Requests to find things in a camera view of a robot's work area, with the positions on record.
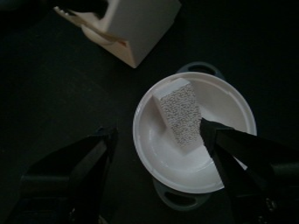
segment white box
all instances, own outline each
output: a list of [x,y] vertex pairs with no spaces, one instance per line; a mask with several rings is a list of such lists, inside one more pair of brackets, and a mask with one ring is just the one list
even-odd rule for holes
[[82,28],[91,41],[138,67],[170,29],[182,4],[178,0],[107,1],[103,18],[92,12],[71,11],[74,16],[59,7],[55,10]]

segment white bowl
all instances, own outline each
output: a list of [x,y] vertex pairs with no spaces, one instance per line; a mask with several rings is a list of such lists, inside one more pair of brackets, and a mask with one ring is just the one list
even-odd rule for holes
[[178,73],[160,80],[138,105],[134,139],[138,155],[154,177],[184,193],[211,193],[223,188],[220,175],[204,145],[191,152],[178,148],[170,136],[155,101],[154,91],[178,78],[188,80],[207,120],[223,123],[248,134],[256,134],[255,118],[239,91],[222,79],[206,73]]

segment bowl handle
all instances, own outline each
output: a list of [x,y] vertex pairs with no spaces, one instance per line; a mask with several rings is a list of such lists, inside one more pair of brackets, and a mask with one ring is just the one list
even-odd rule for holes
[[196,209],[211,197],[211,193],[187,193],[175,191],[154,178],[154,187],[164,204],[176,211]]
[[179,70],[178,70],[178,74],[179,73],[186,73],[186,72],[198,72],[198,73],[204,73],[204,74],[211,74],[214,76],[216,76],[218,78],[226,80],[220,70],[211,65],[207,62],[203,61],[195,61],[187,65],[184,65]]

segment dark table surface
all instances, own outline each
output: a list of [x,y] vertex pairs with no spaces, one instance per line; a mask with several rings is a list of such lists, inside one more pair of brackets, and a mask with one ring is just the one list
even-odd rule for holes
[[187,63],[206,61],[247,99],[258,135],[298,148],[298,8],[262,2],[182,1],[172,28],[136,69],[53,11],[1,30],[0,223],[29,165],[100,125],[119,128],[102,209],[110,223],[232,223],[223,190],[187,213],[162,202],[136,155],[132,121],[148,88]]

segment sponge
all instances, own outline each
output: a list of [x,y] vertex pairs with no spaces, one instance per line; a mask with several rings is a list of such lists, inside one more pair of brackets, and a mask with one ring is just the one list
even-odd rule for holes
[[154,100],[179,147],[187,151],[198,148],[202,112],[191,82],[183,78],[171,81],[154,91]]

